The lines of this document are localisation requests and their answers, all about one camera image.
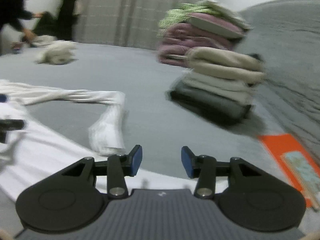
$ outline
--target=ribbed gray surface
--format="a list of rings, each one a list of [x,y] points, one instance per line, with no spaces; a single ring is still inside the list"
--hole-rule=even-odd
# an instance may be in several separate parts
[[[26,230],[18,240],[296,240],[297,229],[253,232],[229,221],[212,201],[188,189],[136,190],[113,201],[93,224],[77,232],[48,236]]]

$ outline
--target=white towel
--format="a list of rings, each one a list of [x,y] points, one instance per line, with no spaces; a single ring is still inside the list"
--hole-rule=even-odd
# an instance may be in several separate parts
[[[54,41],[36,58],[36,63],[49,63],[52,65],[64,65],[72,60],[71,51],[76,49],[76,43],[72,41]]]
[[[121,122],[125,95],[122,92],[65,90],[0,80],[0,93],[8,95],[11,102],[25,106],[56,99],[108,105],[106,112],[89,128],[90,145],[100,155],[116,154],[124,150]]]
[[[37,36],[33,39],[32,45],[36,46],[37,48],[47,47],[53,44],[53,42],[56,40],[57,40],[56,37],[49,36],[49,35]]]
[[[248,92],[238,92],[238,91],[228,91],[228,90],[223,90],[218,87],[213,87],[211,85],[207,85],[205,83],[199,82],[194,79],[188,79],[188,78],[183,78],[182,82],[185,83],[186,85],[198,89],[202,89],[205,91],[208,91],[210,93],[229,98],[231,100],[234,100],[238,102],[239,104],[246,106],[252,103],[252,94]]]
[[[23,137],[13,144],[12,140],[17,138],[20,132],[9,132],[10,147],[0,148],[0,155],[5,156],[1,162],[4,168],[0,173],[0,187],[14,201],[27,187],[86,156],[94,157],[95,161],[106,159],[40,124],[15,101],[0,103],[0,115],[25,119],[28,123]],[[189,188],[193,192],[196,186],[194,180],[170,177],[143,169],[139,169],[135,177],[126,177],[125,181],[129,191],[134,188],[160,190]],[[218,182],[216,192],[222,192],[226,187],[228,187],[227,181]],[[106,177],[97,177],[96,188],[100,192],[106,192]]]
[[[241,80],[231,80],[231,79],[207,76],[207,75],[194,72],[193,70],[188,72],[185,78],[199,81],[201,83],[204,83],[213,87],[221,88],[223,90],[252,93],[252,88],[250,88],[247,83]]]

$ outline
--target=black clothing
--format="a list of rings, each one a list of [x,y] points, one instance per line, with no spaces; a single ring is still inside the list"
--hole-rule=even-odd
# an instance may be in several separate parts
[[[249,114],[251,105],[241,106],[228,98],[189,87],[181,80],[169,91],[168,98],[195,114],[220,126],[239,123]]]
[[[72,27],[76,24],[78,16],[73,15],[76,0],[63,0],[57,18],[58,40],[73,41]]]
[[[45,12],[32,30],[37,36],[56,36],[56,19],[50,12]]]
[[[4,24],[10,24],[15,30],[22,31],[19,19],[31,20],[32,13],[24,10],[25,0],[0,0],[0,30]]]

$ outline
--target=orange book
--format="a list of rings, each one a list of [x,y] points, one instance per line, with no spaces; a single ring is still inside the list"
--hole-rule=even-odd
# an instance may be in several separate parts
[[[276,160],[291,185],[305,197],[307,207],[320,209],[320,168],[291,135],[263,135],[260,141]]]

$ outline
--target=folded clothes stack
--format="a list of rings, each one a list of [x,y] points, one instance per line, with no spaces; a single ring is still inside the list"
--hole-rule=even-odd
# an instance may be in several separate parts
[[[265,75],[259,55],[198,47],[186,56],[192,70],[175,84],[171,99],[215,122],[234,124],[243,119]]]
[[[159,23],[161,63],[187,67],[186,53],[194,47],[233,50],[249,25],[236,13],[214,0],[182,4],[167,12]]]

